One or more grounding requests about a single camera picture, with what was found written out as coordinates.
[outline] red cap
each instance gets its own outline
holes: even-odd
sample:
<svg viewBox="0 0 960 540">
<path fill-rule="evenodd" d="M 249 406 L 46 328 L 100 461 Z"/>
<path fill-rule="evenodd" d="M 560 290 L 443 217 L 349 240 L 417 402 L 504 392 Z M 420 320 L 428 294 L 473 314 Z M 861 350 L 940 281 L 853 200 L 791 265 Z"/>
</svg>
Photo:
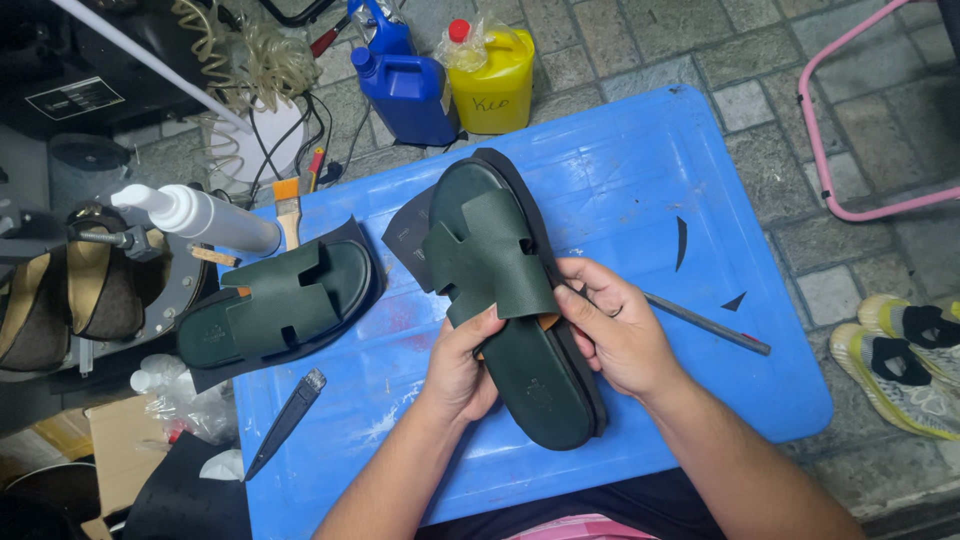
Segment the red cap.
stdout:
<svg viewBox="0 0 960 540">
<path fill-rule="evenodd" d="M 453 19 L 450 26 L 446 29 L 450 34 L 450 41 L 454 43 L 463 43 L 470 31 L 470 23 L 464 19 Z"/>
</svg>

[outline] hand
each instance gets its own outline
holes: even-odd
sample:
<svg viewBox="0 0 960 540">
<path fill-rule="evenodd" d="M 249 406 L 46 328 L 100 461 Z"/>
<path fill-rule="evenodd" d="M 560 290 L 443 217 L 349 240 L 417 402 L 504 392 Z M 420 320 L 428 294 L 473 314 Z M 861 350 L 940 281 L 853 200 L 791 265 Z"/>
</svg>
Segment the hand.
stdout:
<svg viewBox="0 0 960 540">
<path fill-rule="evenodd" d="M 496 304 L 453 329 L 449 319 L 430 352 L 430 365 L 419 400 L 449 422 L 483 418 L 496 401 L 496 386 L 487 367 L 473 357 L 485 339 L 499 332 L 506 321 L 496 318 Z"/>
<path fill-rule="evenodd" d="M 589 258 L 558 258 L 557 264 L 572 287 L 587 286 L 596 304 L 569 287 L 554 289 L 580 352 L 617 392 L 643 401 L 688 380 L 639 288 Z"/>
</svg>

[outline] blue cap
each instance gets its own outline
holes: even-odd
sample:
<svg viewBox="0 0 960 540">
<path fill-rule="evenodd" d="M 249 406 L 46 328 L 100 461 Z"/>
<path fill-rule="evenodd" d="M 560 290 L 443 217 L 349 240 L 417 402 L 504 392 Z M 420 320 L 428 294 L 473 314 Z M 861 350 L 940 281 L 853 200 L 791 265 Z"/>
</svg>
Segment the blue cap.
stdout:
<svg viewBox="0 0 960 540">
<path fill-rule="evenodd" d="M 361 77 L 370 77 L 376 71 L 376 59 L 367 47 L 357 47 L 350 53 L 350 61 Z"/>
</svg>

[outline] white pole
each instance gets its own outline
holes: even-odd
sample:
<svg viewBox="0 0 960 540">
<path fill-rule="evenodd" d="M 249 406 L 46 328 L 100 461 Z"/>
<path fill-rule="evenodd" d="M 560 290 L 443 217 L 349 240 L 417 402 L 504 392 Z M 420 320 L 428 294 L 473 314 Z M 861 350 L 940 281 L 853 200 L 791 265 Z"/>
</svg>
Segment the white pole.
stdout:
<svg viewBox="0 0 960 540">
<path fill-rule="evenodd" d="M 147 64 L 161 77 L 176 85 L 179 89 L 190 94 L 194 99 L 203 103 L 211 110 L 220 114 L 225 120 L 237 127 L 245 134 L 252 134 L 253 128 L 244 121 L 243 118 L 234 114 L 231 110 L 223 106 L 219 101 L 207 95 L 203 90 L 191 85 L 186 79 L 181 77 L 176 71 L 170 69 L 170 66 L 163 63 L 140 45 L 133 41 L 126 34 L 120 32 L 103 17 L 93 12 L 90 8 L 80 3 L 80 0 L 53 0 L 55 4 L 67 10 L 70 14 L 83 21 L 87 26 L 100 33 L 110 41 L 113 41 L 121 49 L 130 53 L 134 58 Z"/>
</svg>

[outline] h-shaped strap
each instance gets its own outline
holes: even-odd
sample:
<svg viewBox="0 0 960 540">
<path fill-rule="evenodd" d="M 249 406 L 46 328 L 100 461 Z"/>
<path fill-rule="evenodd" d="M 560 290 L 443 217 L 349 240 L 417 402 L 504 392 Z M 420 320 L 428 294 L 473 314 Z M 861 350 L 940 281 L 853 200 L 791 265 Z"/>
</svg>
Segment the h-shaped strap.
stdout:
<svg viewBox="0 0 960 540">
<path fill-rule="evenodd" d="M 540 258 L 523 253 L 532 239 L 509 189 L 494 189 L 462 206 L 470 235 L 463 241 L 441 222 L 423 240 L 434 289 L 457 287 L 446 315 L 454 327 L 496 302 L 497 316 L 559 313 Z"/>
<path fill-rule="evenodd" d="M 233 341 L 241 355 L 263 357 L 288 350 L 283 334 L 287 327 L 293 328 L 295 340 L 302 343 L 340 323 L 323 284 L 300 283 L 301 273 L 320 264 L 323 248 L 320 242 L 309 242 L 230 270 L 220 279 L 221 285 L 246 286 L 251 291 L 247 302 L 227 308 Z"/>
</svg>

